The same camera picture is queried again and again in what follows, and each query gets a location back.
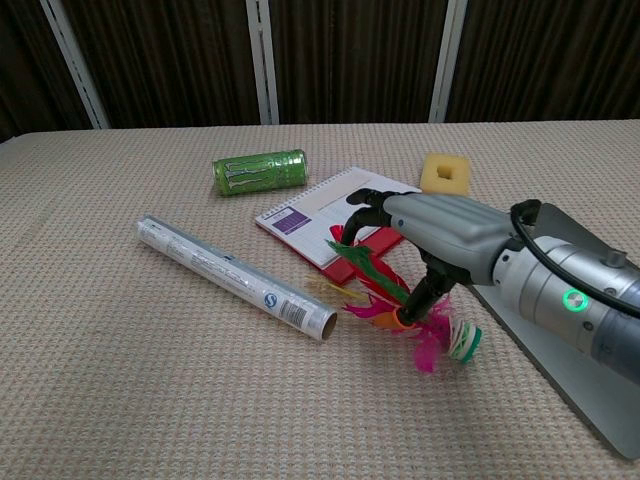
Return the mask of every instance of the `sponge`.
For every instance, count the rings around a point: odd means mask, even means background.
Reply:
[[[424,161],[420,189],[424,193],[469,195],[470,180],[468,158],[430,153]]]

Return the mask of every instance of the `monster energy can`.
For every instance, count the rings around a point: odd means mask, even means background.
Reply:
[[[302,150],[225,158],[213,162],[213,178],[225,196],[296,187],[307,183],[307,160]]]

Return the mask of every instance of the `table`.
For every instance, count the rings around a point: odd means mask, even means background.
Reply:
[[[302,189],[221,198],[210,172],[291,148],[310,184],[358,165],[417,185],[427,152],[466,155],[474,198],[555,203],[640,259],[640,120],[24,135],[0,146],[0,472],[638,478],[462,288],[486,336],[425,375],[410,341],[342,315],[318,343],[136,240],[151,213],[303,286],[312,267],[253,222]],[[386,258],[410,285],[424,273],[408,242]]]

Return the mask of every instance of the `notebook spiral binding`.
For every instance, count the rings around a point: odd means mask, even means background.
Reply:
[[[282,210],[283,207],[288,207],[289,205],[293,205],[294,203],[298,202],[298,200],[306,197],[307,195],[309,195],[310,193],[313,193],[315,191],[317,191],[318,189],[324,187],[325,185],[330,184],[331,182],[335,181],[336,178],[341,177],[342,175],[346,175],[348,173],[351,172],[351,170],[353,170],[353,167],[347,168],[346,170],[343,170],[340,173],[336,173],[334,176],[327,178],[326,180],[323,180],[322,182],[318,183],[317,185],[314,185],[313,187],[305,190],[302,193],[299,193],[298,195],[296,195],[295,197],[291,197],[289,200],[287,200],[284,203],[281,203],[280,205],[277,205],[275,207],[273,207],[271,210],[269,210],[268,212],[263,213],[260,218],[262,220],[266,220],[267,218],[269,218],[271,215],[277,213],[278,211]]]

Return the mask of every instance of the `brown curtain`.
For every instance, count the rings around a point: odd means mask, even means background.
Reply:
[[[638,0],[470,0],[447,121],[640,116]]]
[[[38,0],[0,0],[0,142],[91,128]]]
[[[244,1],[63,4],[113,127],[260,123]]]
[[[446,8],[446,0],[271,0],[280,121],[426,121]]]

